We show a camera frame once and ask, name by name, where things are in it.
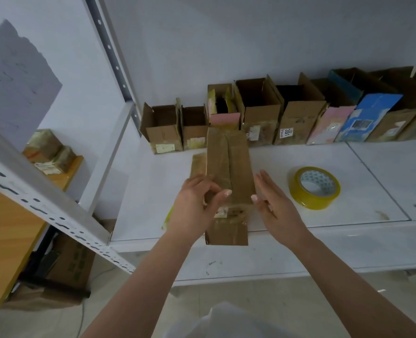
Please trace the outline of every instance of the yellow tape roll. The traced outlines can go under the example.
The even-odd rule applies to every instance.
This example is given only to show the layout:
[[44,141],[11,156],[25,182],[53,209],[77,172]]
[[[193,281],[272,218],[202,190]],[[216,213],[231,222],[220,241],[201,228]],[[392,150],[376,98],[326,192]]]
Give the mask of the yellow tape roll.
[[291,196],[300,205],[311,210],[322,210],[339,196],[338,180],[324,169],[303,167],[289,182]]

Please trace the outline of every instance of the human hand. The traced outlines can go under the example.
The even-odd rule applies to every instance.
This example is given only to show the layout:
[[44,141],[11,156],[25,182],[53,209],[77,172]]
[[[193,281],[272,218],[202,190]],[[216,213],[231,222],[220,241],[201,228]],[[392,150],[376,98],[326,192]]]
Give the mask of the human hand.
[[312,236],[293,202],[284,194],[267,174],[261,170],[260,174],[254,175],[255,186],[259,188],[266,197],[267,202],[272,205],[272,211],[267,202],[257,195],[252,196],[267,231],[281,244],[290,250],[296,249],[306,238]]
[[[205,207],[203,199],[208,191],[216,192]],[[209,228],[214,215],[225,202],[231,190],[222,190],[215,182],[201,174],[187,179],[175,199],[167,224],[167,232],[192,245]]]

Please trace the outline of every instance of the blue box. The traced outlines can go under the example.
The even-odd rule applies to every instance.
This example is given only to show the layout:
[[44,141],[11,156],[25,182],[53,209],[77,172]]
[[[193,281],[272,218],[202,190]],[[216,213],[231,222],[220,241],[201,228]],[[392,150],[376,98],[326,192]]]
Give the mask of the blue box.
[[397,90],[354,67],[330,70],[334,82],[353,103],[358,103],[342,126],[335,142],[363,142],[402,97]]

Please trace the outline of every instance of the tiled floor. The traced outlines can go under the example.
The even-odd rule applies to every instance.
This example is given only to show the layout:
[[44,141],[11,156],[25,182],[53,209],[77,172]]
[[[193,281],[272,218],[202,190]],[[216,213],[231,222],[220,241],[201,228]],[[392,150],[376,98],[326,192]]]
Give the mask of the tiled floor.
[[[402,271],[364,274],[393,304],[416,322],[416,282]],[[92,296],[85,301],[82,331],[126,281],[127,275],[96,258]],[[199,318],[221,301],[303,337],[348,337],[339,319],[309,277],[188,286],[178,298],[169,295],[153,337],[161,337],[179,318]],[[43,312],[0,311],[0,338],[77,337],[82,307]]]

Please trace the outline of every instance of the forearm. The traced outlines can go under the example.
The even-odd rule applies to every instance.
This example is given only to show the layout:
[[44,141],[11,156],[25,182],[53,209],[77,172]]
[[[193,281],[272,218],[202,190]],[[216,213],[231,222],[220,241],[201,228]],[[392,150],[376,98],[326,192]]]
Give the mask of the forearm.
[[352,337],[416,337],[416,324],[313,235],[292,249]]
[[150,337],[190,248],[165,233],[82,338]]

